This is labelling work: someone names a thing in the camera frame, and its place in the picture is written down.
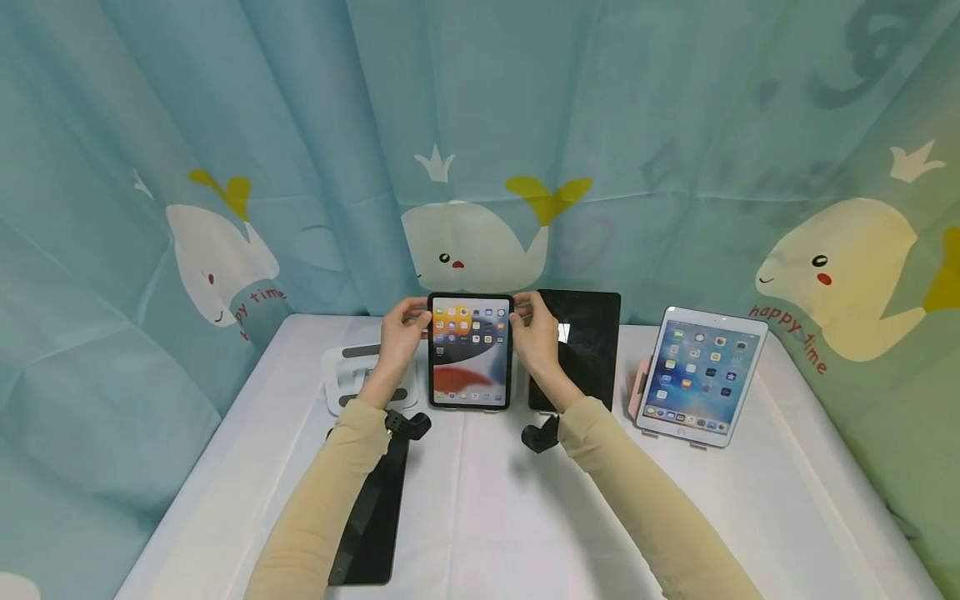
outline ipad mini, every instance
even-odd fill
[[[726,447],[766,336],[764,321],[667,308],[636,425]]]
[[[429,395],[438,408],[510,406],[512,296],[431,294]]]

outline crown print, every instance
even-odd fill
[[[429,159],[427,159],[426,156],[414,155],[414,158],[426,169],[430,180],[441,183],[446,183],[446,172],[450,169],[450,163],[453,162],[453,159],[456,157],[457,155],[450,155],[446,160],[442,159],[437,144],[433,145],[433,155],[431,155]]]
[[[930,157],[930,151],[933,150],[933,142],[935,141],[931,139],[920,150],[911,154],[907,154],[903,148],[896,146],[891,148],[890,152],[894,153],[894,166],[890,169],[890,177],[895,180],[913,183],[913,180],[927,171],[946,167],[947,164],[942,160],[926,161]]]

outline curtain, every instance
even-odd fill
[[[289,314],[562,287],[767,320],[960,598],[959,12],[0,4],[0,597],[110,597]]]

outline beige sleeve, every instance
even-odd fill
[[[247,584],[246,600],[321,600],[350,511],[387,452],[386,414],[350,402],[297,484]]]
[[[707,518],[595,398],[560,418],[560,442],[606,498],[669,600],[762,600]]]

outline tablet bezel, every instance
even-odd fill
[[[682,424],[671,423],[665,420],[651,419],[644,414],[650,389],[653,387],[655,380],[654,374],[656,372],[657,357],[660,355],[660,349],[663,345],[663,336],[666,332],[666,324],[669,321],[679,321],[682,323],[718,327],[737,333],[759,336],[760,342],[756,352],[754,353],[754,358],[751,361],[750,368],[747,370],[746,381],[745,385],[743,386],[743,393],[737,399],[736,410],[733,412],[733,418],[731,419],[730,423],[730,430],[726,435],[720,433],[711,433],[706,429],[686,427]],[[736,431],[737,423],[740,420],[740,413],[743,411],[743,405],[746,402],[747,395],[750,393],[750,386],[753,383],[754,372],[756,371],[756,366],[759,363],[760,355],[763,352],[763,345],[766,342],[768,332],[769,327],[765,321],[755,321],[753,319],[744,319],[742,317],[734,317],[731,315],[721,315],[717,313],[692,310],[689,308],[668,306],[663,312],[663,319],[660,321],[660,331],[657,333],[657,342],[654,345],[654,358],[651,361],[650,373],[647,376],[646,383],[643,385],[643,393],[640,396],[640,406],[636,415],[636,426],[640,429],[660,433],[674,438],[680,438],[681,440],[687,440],[697,444],[712,445],[719,448],[724,448],[730,445],[730,441],[733,438],[733,433]]]

